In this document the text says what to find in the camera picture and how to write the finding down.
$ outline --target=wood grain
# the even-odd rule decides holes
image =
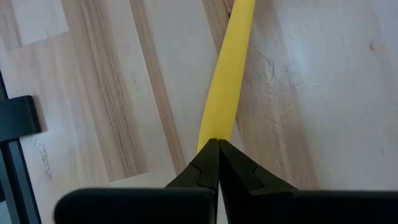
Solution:
[[[175,171],[180,173],[185,168],[182,145],[175,126],[174,115],[170,107],[169,97],[167,96],[162,71],[160,69],[155,43],[150,31],[148,18],[145,14],[144,3],[141,0],[130,1],[131,10],[137,26],[137,33],[142,46],[145,61],[147,62],[148,75],[154,91],[154,96],[166,135],[167,145],[173,160]]]
[[[143,1],[185,162],[196,154],[201,116],[217,59],[203,4]]]
[[[83,81],[91,107],[100,112],[95,124],[111,180],[172,165],[134,18],[126,8],[128,1],[64,2],[81,68],[91,75]]]
[[[223,45],[229,15],[223,0],[202,0],[217,53]]]
[[[11,0],[0,1],[0,35],[7,51],[22,46]]]

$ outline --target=yellow wire insulation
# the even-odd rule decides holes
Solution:
[[[235,122],[255,0],[235,0],[201,121],[198,152],[211,138],[229,139]]]

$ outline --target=wooden floor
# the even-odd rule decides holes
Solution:
[[[232,5],[0,0],[7,92],[33,95],[44,129],[21,139],[44,223],[74,189],[184,169]],[[301,189],[398,189],[397,12],[257,0],[231,142]]]

